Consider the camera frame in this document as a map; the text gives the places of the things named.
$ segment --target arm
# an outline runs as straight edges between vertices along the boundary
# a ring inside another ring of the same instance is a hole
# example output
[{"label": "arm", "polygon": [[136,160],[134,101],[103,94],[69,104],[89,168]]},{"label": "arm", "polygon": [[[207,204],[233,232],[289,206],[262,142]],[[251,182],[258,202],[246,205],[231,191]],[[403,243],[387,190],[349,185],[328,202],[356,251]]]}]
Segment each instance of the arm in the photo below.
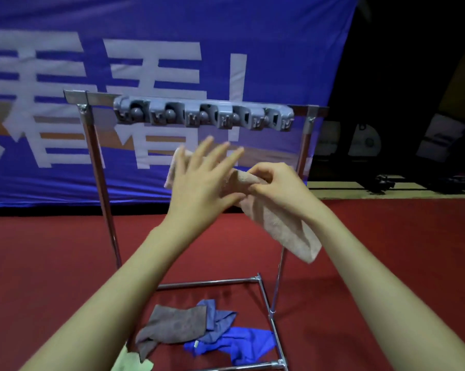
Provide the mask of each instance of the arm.
[{"label": "arm", "polygon": [[22,371],[102,371],[114,364],[149,297],[176,258],[227,207],[245,197],[219,197],[224,177],[243,149],[225,156],[228,143],[203,157],[207,138],[188,167],[184,148],[177,156],[169,212],[135,254],[35,353]]},{"label": "arm", "polygon": [[313,229],[395,370],[465,370],[464,342],[310,193],[290,167],[260,163],[250,172],[270,182],[252,186],[254,193],[300,216]]}]

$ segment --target beige towel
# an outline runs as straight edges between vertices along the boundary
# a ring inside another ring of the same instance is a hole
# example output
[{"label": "beige towel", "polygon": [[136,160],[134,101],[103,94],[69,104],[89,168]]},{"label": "beige towel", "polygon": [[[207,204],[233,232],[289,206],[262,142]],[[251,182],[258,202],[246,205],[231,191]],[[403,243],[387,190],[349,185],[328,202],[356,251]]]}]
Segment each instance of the beige towel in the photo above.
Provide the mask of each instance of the beige towel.
[{"label": "beige towel", "polygon": [[[172,188],[174,182],[176,152],[172,158],[171,167],[169,168],[166,183],[164,184],[164,187],[167,189]],[[186,151],[186,165],[191,155],[191,151]],[[273,239],[278,241],[302,261],[307,263],[313,262],[322,248],[315,233],[313,233],[303,220],[291,215],[269,199],[251,195],[248,191],[248,187],[253,183],[266,182],[255,175],[232,169],[224,182],[221,196],[226,196],[232,192],[247,194],[248,196],[240,201],[237,206],[240,207],[250,219],[260,224]]]}]

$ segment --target left hand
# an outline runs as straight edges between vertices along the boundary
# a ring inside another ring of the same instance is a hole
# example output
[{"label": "left hand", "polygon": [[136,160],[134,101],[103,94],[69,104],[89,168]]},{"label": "left hand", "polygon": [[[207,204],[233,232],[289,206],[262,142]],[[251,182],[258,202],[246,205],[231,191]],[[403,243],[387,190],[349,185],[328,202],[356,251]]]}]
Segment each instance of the left hand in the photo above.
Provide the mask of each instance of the left hand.
[{"label": "left hand", "polygon": [[185,148],[180,147],[176,156],[176,171],[169,211],[162,223],[169,231],[180,232],[190,243],[206,230],[230,206],[246,198],[243,193],[220,197],[219,193],[229,171],[243,155],[239,148],[226,155],[229,143],[223,143],[207,156],[213,137],[207,137],[193,153],[188,166]]}]

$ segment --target forearm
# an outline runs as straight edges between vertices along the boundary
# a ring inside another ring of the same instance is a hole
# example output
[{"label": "forearm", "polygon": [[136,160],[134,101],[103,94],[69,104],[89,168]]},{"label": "forearm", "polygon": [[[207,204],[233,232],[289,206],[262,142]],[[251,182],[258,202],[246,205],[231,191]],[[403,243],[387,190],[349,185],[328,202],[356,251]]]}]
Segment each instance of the forearm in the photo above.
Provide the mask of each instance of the forearm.
[{"label": "forearm", "polygon": [[394,369],[465,370],[461,339],[322,206],[308,222]]},{"label": "forearm", "polygon": [[155,228],[133,256],[23,366],[22,371],[109,370],[188,240]]}]

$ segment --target brown towel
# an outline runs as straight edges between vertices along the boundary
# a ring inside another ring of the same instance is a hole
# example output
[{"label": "brown towel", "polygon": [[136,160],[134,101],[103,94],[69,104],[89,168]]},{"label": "brown towel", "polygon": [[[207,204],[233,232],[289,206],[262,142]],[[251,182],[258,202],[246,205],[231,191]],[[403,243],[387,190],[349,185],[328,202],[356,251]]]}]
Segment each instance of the brown towel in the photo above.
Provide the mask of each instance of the brown towel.
[{"label": "brown towel", "polygon": [[138,332],[135,343],[143,362],[158,343],[176,344],[196,340],[207,329],[207,307],[188,310],[155,305],[149,322]]},{"label": "brown towel", "polygon": [[[192,155],[186,151],[186,164]],[[176,152],[172,158],[171,167],[167,174],[164,187],[172,188],[174,182],[174,169],[176,167]],[[232,192],[248,194],[246,199],[238,203],[243,212],[254,222],[260,224],[273,239],[291,251],[302,261],[311,263],[315,260],[322,244],[310,227],[300,218],[292,216],[283,208],[266,198],[251,195],[248,187],[253,183],[266,183],[261,178],[247,172],[232,169],[224,182],[221,196]]]}]

